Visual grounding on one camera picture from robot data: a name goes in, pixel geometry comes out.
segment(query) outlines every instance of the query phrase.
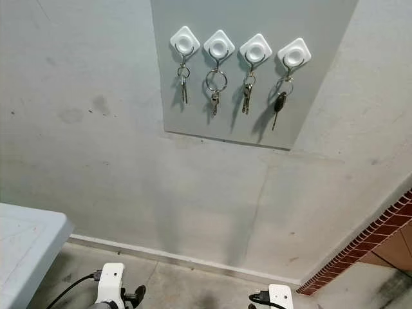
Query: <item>grey board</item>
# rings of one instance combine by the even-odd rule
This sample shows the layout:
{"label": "grey board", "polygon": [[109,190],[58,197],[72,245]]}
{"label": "grey board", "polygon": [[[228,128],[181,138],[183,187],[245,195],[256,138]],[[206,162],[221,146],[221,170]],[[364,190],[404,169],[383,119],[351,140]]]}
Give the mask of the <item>grey board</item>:
{"label": "grey board", "polygon": [[[166,131],[219,140],[290,149],[315,99],[339,47],[357,0],[151,0],[154,33],[160,67],[164,127]],[[182,103],[176,78],[181,57],[170,45],[170,37],[188,26],[201,48],[188,59],[191,76],[187,82],[189,104]],[[203,43],[222,29],[236,47],[221,69],[229,79],[221,93],[218,114],[212,118],[210,91],[205,76],[215,65],[204,52]],[[242,84],[248,65],[239,47],[256,33],[262,33],[273,55],[256,71],[250,112],[241,112]],[[275,131],[270,96],[285,70],[276,57],[283,46],[302,37],[312,59],[294,74],[294,92],[277,118]]]}

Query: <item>tiled floor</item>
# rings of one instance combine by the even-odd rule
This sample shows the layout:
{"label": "tiled floor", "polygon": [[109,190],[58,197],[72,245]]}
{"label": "tiled floor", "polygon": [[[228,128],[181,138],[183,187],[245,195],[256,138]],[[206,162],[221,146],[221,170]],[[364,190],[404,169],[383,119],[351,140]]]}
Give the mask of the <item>tiled floor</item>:
{"label": "tiled floor", "polygon": [[[406,225],[392,237],[373,250],[396,267],[412,270],[412,225]],[[360,261],[389,267],[373,253],[366,254]]]}
{"label": "tiled floor", "polygon": [[[139,309],[247,309],[248,295],[267,289],[265,285],[233,277],[67,243],[29,308],[46,308],[72,282],[108,261],[125,264],[123,281],[127,291],[146,285],[147,293]],[[86,309],[94,302],[96,293],[97,283],[85,281],[53,309]],[[293,301],[295,309],[411,308],[412,279],[392,268],[356,263],[313,296],[294,294]]]}
{"label": "tiled floor", "polygon": [[[201,270],[179,267],[67,243],[44,278],[29,308],[46,308],[67,286],[99,269],[105,262],[126,266],[127,292],[146,285],[140,309],[247,309],[248,295],[267,286]],[[85,281],[63,297],[55,309],[86,309],[96,298],[97,283]],[[295,309],[318,309],[313,297],[294,294]]]}

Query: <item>white table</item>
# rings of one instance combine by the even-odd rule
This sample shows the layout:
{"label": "white table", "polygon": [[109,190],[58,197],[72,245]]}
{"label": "white table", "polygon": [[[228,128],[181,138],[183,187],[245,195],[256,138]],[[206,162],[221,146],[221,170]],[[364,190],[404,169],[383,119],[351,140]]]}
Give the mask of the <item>white table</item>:
{"label": "white table", "polygon": [[71,232],[62,213],[0,203],[0,309],[27,307]]}

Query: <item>metal key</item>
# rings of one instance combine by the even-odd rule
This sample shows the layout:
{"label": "metal key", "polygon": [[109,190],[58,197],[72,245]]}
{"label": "metal key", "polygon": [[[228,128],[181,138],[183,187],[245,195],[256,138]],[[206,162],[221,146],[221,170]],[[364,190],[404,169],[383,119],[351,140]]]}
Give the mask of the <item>metal key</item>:
{"label": "metal key", "polygon": [[187,101],[187,89],[186,89],[186,78],[182,76],[180,80],[180,85],[182,86],[182,102],[188,104]]}
{"label": "metal key", "polygon": [[274,104],[275,119],[273,120],[272,131],[275,129],[277,114],[282,110],[283,106],[285,105],[287,96],[288,95],[284,91],[276,98],[276,101]]}
{"label": "metal key", "polygon": [[249,102],[250,102],[250,94],[252,93],[252,87],[253,84],[245,84],[245,87],[243,88],[243,107],[242,107],[242,113],[245,113],[246,115],[249,112]]}
{"label": "metal key", "polygon": [[219,96],[219,92],[215,91],[212,93],[212,97],[211,97],[211,104],[212,104],[212,115],[216,116],[216,114],[218,113],[218,104],[220,101],[220,96]]}

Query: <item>black cable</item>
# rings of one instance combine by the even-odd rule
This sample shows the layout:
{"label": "black cable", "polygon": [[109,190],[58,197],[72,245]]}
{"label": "black cable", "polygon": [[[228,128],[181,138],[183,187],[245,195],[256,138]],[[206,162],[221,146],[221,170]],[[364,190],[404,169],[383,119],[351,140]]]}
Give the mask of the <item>black cable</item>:
{"label": "black cable", "polygon": [[65,289],[59,296],[57,296],[57,297],[55,298],[55,300],[52,301],[52,302],[47,306],[46,309],[50,309],[55,303],[57,303],[57,301],[59,301],[60,298],[63,297],[63,295],[64,295],[65,293],[69,292],[74,286],[78,285],[80,282],[82,282],[82,281],[84,281],[84,280],[86,280],[86,279],[90,279],[90,278],[94,278],[94,277],[95,277],[94,274],[90,274],[90,275],[84,276],[83,278],[77,280],[77,281],[74,282],[71,286],[69,286],[67,289]]}
{"label": "black cable", "polygon": [[377,254],[376,252],[374,252],[374,251],[371,251],[371,252],[372,252],[373,254],[375,254],[378,258],[380,258],[381,260],[383,260],[383,262],[391,265],[394,269],[398,270],[399,272],[402,272],[405,276],[407,276],[407,277],[409,277],[410,279],[412,279],[412,276],[409,275],[409,274],[408,274],[407,272],[405,272],[404,270],[396,267],[394,264],[392,264],[391,262],[389,262],[387,259],[384,259],[382,256],[380,256],[380,255]]}
{"label": "black cable", "polygon": [[270,302],[269,291],[260,291],[260,293],[258,294],[249,295],[249,299],[250,301],[253,301],[257,304],[265,304],[267,306],[276,307],[277,309],[286,309],[284,306],[281,306],[280,304]]}

